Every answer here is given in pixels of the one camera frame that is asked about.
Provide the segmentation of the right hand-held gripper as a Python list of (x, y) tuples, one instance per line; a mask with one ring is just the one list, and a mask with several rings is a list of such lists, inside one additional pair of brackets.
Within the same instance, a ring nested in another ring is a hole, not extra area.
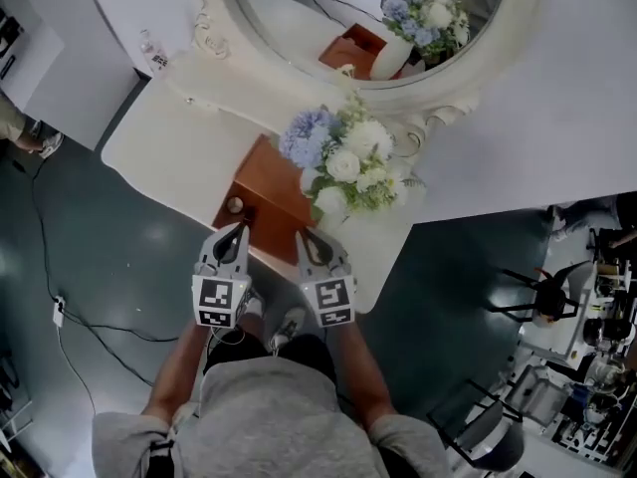
[(296, 233), (300, 290), (320, 328), (355, 319), (354, 276), (342, 245), (325, 232), (307, 227)]

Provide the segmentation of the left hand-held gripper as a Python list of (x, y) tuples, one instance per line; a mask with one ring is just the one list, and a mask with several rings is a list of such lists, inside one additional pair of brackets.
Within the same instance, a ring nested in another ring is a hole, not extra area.
[(192, 275), (192, 303), (197, 325), (209, 328), (236, 326), (251, 288), (251, 278), (246, 275), (249, 240), (249, 226), (236, 222), (216, 230), (203, 242)]

